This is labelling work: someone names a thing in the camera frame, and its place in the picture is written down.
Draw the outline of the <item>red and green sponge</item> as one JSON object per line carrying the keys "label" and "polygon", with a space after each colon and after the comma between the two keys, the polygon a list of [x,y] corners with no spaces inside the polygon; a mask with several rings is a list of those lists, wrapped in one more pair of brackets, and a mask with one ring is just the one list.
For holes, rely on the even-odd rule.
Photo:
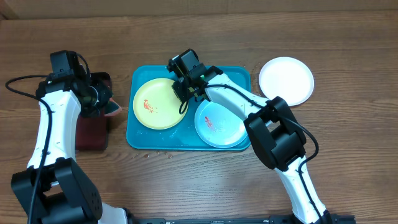
{"label": "red and green sponge", "polygon": [[106,117],[116,116],[122,111],[122,108],[112,98],[109,99],[108,104],[104,107],[104,115]]}

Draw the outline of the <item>yellow-green plate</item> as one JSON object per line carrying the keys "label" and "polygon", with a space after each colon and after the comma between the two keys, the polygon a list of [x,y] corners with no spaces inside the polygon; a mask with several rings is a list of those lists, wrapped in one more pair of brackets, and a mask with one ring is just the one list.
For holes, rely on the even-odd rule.
{"label": "yellow-green plate", "polygon": [[187,111],[180,114],[181,101],[172,89],[173,80],[156,78],[136,92],[132,109],[138,121],[147,128],[168,129],[178,124]]}

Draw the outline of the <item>white plate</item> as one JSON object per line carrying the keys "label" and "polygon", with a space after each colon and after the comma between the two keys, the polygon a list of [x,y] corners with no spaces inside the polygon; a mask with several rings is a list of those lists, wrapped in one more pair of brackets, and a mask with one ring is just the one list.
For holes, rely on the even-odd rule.
{"label": "white plate", "polygon": [[279,96],[289,106],[297,106],[311,97],[315,80],[303,62],[292,57],[277,57],[261,68],[259,86],[268,99]]}

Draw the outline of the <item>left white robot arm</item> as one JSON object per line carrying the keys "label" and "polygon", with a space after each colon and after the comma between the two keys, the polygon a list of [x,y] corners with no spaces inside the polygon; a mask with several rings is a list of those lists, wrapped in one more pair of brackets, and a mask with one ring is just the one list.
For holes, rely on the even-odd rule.
{"label": "left white robot arm", "polygon": [[84,57],[70,50],[50,54],[50,61],[52,72],[32,95],[40,106],[35,149],[27,169],[11,179],[28,223],[134,223],[128,209],[102,201],[76,162],[76,139],[81,146],[106,142],[107,125],[95,123],[121,111],[109,74],[91,73]]}

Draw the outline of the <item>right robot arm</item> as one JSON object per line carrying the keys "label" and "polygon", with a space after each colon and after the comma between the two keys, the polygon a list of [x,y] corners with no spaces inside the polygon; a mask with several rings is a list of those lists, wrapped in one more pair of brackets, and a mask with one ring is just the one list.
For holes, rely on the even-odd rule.
{"label": "right robot arm", "polygon": [[280,177],[292,203],[294,223],[332,223],[331,214],[318,198],[307,169],[304,145],[314,136],[298,124],[288,104],[241,88],[218,67],[207,68],[196,52],[188,49],[171,58],[167,70],[177,76],[172,85],[182,103],[202,97],[239,117],[259,160]]}

